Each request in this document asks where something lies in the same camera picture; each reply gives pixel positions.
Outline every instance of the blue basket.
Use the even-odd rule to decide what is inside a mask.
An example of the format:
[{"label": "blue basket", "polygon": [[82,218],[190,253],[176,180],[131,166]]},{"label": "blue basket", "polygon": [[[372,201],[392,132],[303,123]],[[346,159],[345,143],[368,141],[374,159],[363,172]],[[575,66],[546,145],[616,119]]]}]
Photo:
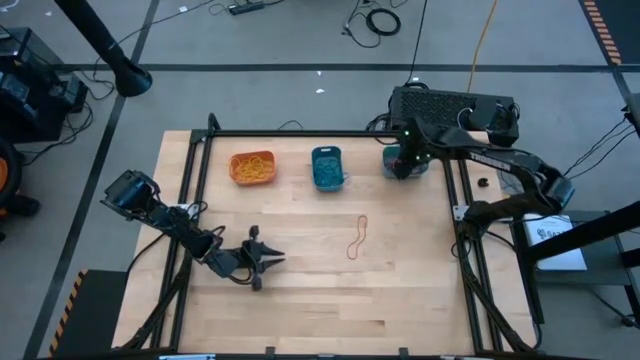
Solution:
[{"label": "blue basket", "polygon": [[313,183],[323,192],[340,191],[344,184],[342,151],[336,146],[322,146],[311,152]]},{"label": "blue basket", "polygon": [[[382,151],[382,175],[384,175],[384,177],[389,179],[396,178],[396,176],[393,175],[391,169],[393,168],[393,164],[398,158],[398,155],[400,155],[400,146],[386,146]],[[420,175],[424,174],[428,168],[429,163],[421,164],[420,166],[417,166],[413,169],[409,177],[419,177]]]}]

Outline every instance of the white label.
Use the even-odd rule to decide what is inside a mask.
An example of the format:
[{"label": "white label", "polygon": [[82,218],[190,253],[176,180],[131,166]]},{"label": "white label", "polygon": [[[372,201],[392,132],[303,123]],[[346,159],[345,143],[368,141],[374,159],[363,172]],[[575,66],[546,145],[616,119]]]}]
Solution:
[{"label": "white label", "polygon": [[492,166],[494,168],[498,168],[498,169],[502,169],[504,171],[511,171],[511,165],[509,164],[505,164],[501,161],[498,160],[494,160],[494,159],[490,159],[486,156],[482,156],[482,155],[478,155],[478,154],[474,154],[471,153],[471,159],[483,163],[483,164],[487,164],[489,166]]}]

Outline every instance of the white paper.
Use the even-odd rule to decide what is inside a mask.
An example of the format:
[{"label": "white paper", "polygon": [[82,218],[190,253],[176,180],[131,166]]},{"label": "white paper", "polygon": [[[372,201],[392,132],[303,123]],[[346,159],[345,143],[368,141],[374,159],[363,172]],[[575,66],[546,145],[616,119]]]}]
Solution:
[{"label": "white paper", "polygon": [[[527,214],[524,216],[525,220],[539,217],[540,215],[538,214]],[[558,215],[537,221],[526,221],[524,222],[524,227],[527,231],[529,244],[533,246],[546,241],[553,236],[571,230],[573,225],[571,224],[568,216]],[[564,254],[538,261],[538,269],[547,271],[587,270],[587,264],[585,264],[584,258],[582,257],[582,250],[574,249]]]}]

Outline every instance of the yellow cable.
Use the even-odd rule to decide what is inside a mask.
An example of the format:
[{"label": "yellow cable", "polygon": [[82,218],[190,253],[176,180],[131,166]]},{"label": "yellow cable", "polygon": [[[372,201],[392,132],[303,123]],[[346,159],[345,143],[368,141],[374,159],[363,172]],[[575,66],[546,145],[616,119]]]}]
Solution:
[{"label": "yellow cable", "polygon": [[471,74],[469,75],[469,84],[467,85],[467,92],[471,91],[473,74],[476,72],[476,62],[478,61],[478,53],[480,52],[480,47],[482,46],[482,42],[484,41],[484,36],[487,34],[487,29],[489,28],[489,24],[491,23],[491,18],[493,17],[493,11],[496,9],[496,5],[498,5],[498,0],[493,0],[493,5],[491,6],[491,12],[489,13],[487,22],[484,23],[484,29],[482,29],[480,40],[478,40],[478,45],[476,46],[476,52],[473,54],[473,64],[471,65]]}]

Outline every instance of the power strip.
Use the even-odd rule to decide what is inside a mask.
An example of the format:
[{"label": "power strip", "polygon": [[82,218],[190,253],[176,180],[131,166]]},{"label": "power strip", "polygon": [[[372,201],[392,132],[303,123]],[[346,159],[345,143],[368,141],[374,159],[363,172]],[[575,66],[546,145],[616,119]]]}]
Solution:
[{"label": "power strip", "polygon": [[254,10],[260,10],[264,8],[263,1],[247,2],[244,5],[231,5],[229,6],[229,12],[231,15],[240,15]]}]

